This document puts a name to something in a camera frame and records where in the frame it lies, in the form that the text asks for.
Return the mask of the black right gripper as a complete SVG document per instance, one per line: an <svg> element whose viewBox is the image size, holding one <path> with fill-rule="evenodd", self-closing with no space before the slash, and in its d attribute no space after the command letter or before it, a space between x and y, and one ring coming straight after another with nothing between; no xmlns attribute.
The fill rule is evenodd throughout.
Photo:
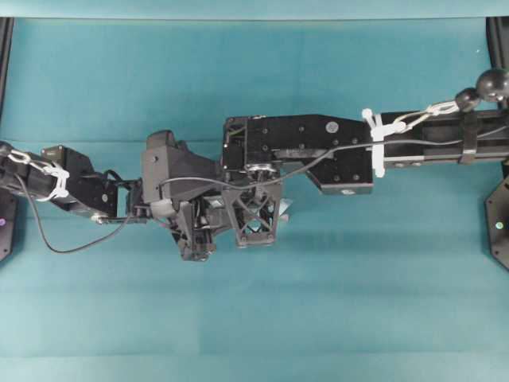
<svg viewBox="0 0 509 382"><path fill-rule="evenodd" d="M275 242L282 199L279 175L268 166L256 167L233 185L223 187L221 196L238 247Z"/></svg>

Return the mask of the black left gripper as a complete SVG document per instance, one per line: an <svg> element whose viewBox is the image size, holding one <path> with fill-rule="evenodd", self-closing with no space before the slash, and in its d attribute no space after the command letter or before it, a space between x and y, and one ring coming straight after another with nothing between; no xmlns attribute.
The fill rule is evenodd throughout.
<svg viewBox="0 0 509 382"><path fill-rule="evenodd" d="M169 230L184 261L204 262L216 250L214 237L232 229L218 197L181 201L169 217Z"/></svg>

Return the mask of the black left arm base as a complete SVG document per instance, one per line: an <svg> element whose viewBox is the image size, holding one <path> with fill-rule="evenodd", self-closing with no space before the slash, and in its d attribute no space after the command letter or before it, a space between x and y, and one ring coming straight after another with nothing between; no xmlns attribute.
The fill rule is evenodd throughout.
<svg viewBox="0 0 509 382"><path fill-rule="evenodd" d="M17 219L18 200L11 193L1 190L0 260L6 259L13 250L14 229Z"/></svg>

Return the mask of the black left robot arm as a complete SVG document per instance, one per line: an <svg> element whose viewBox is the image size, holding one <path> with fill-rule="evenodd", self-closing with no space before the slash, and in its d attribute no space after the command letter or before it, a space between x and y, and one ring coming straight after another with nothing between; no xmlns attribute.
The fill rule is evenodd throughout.
<svg viewBox="0 0 509 382"><path fill-rule="evenodd" d="M97 224L157 221L184 260L205 261L214 236L235 227L223 202L220 165L194 154L171 131L146 140L142 174L134 180L114 170L98 172L88 156L66 146L35 154L1 144L1 189L25 197L34 208L50 203Z"/></svg>

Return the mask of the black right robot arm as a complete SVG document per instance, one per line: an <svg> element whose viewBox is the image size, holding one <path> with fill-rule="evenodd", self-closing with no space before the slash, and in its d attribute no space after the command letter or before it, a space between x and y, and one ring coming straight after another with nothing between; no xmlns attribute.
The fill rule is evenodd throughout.
<svg viewBox="0 0 509 382"><path fill-rule="evenodd" d="M454 112L404 133L372 138L365 120L329 115L230 117L223 126L221 166L228 215L241 248L272 244L282 180L305 173L329 195L372 190L374 165L388 170L427 163L506 161L508 113Z"/></svg>

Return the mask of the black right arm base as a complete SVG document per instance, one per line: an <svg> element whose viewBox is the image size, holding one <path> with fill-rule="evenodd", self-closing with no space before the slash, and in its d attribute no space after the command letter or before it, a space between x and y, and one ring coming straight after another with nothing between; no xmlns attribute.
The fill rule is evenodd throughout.
<svg viewBox="0 0 509 382"><path fill-rule="evenodd" d="M508 177L484 202L488 240L492 257L507 271L508 262Z"/></svg>

